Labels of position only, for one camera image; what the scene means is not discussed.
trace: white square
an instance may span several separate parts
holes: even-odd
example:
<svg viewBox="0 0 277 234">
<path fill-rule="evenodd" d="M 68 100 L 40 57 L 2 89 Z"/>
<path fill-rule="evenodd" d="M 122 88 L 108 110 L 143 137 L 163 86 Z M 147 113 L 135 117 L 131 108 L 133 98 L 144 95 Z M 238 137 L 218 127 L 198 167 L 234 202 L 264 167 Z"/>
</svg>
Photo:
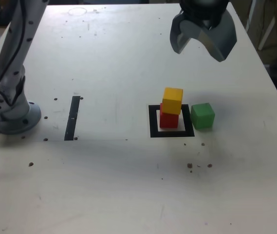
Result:
<svg viewBox="0 0 277 234">
<path fill-rule="evenodd" d="M 157 124 L 158 132 L 179 132 L 185 131 L 183 113 L 178 116 L 178 127 L 177 128 L 160 128 L 160 110 L 157 110 Z"/>
</svg>

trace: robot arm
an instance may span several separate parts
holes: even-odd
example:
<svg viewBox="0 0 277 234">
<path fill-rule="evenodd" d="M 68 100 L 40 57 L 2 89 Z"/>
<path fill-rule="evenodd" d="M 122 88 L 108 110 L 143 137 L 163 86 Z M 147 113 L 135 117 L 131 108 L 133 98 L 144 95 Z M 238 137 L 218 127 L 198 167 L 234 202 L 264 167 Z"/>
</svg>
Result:
<svg viewBox="0 0 277 234">
<path fill-rule="evenodd" d="M 18 134 L 41 118 L 38 105 L 24 94 L 23 62 L 48 0 L 17 0 L 12 22 L 0 53 L 0 133 Z M 229 0 L 180 0 L 181 12 L 173 19 L 170 42 L 180 53 L 191 38 L 199 40 L 217 61 L 227 58 L 236 31 L 226 11 Z"/>
<path fill-rule="evenodd" d="M 41 118 L 39 106 L 24 93 L 23 62 L 48 0 L 18 0 L 0 52 L 0 133 L 17 134 L 34 127 Z"/>
<path fill-rule="evenodd" d="M 218 62 L 237 42 L 235 24 L 226 10 L 229 0 L 180 0 L 182 10 L 173 19 L 170 41 L 180 54 L 191 38 L 200 41 Z"/>
</svg>

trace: wooden block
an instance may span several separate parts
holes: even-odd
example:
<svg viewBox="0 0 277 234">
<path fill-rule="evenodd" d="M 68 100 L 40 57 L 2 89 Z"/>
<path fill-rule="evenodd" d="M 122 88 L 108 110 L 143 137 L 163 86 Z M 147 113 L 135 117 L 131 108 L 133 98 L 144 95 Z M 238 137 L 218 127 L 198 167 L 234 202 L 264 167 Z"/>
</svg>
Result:
<svg viewBox="0 0 277 234">
<path fill-rule="evenodd" d="M 211 128 L 215 113 L 209 103 L 197 104 L 191 107 L 190 119 L 195 129 Z"/>
<path fill-rule="evenodd" d="M 163 95 L 163 113 L 179 115 L 182 109 L 183 90 L 166 88 Z"/>
<path fill-rule="evenodd" d="M 162 112 L 163 104 L 160 104 L 160 128 L 177 128 L 179 115 Z"/>
</svg>

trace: black square marker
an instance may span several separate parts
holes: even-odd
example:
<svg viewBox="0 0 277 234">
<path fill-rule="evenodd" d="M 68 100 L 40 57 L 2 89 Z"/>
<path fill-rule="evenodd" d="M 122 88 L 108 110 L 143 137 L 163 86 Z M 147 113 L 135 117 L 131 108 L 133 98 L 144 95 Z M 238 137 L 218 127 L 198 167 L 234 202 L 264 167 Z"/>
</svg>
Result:
<svg viewBox="0 0 277 234">
<path fill-rule="evenodd" d="M 159 132 L 157 121 L 157 110 L 160 110 L 160 105 L 149 105 L 149 124 L 150 124 L 150 137 L 194 137 L 192 123 L 190 120 L 190 111 L 187 104 L 182 105 L 182 113 L 184 118 L 184 131 L 169 131 Z"/>
</svg>

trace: white table surface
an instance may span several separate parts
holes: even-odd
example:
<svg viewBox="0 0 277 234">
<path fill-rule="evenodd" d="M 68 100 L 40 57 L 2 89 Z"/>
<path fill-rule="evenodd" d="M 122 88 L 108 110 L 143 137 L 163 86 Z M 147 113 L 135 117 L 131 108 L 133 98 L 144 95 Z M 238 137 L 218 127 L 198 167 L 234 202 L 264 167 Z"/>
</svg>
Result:
<svg viewBox="0 0 277 234">
<path fill-rule="evenodd" d="M 173 52 L 179 10 L 46 9 L 24 65 L 48 119 L 0 135 L 0 233 L 277 234 L 277 91 L 231 4 L 238 42 L 222 63 L 195 40 Z M 213 131 L 150 138 L 167 86 L 210 102 Z M 78 140 L 64 141 L 74 95 Z"/>
</svg>

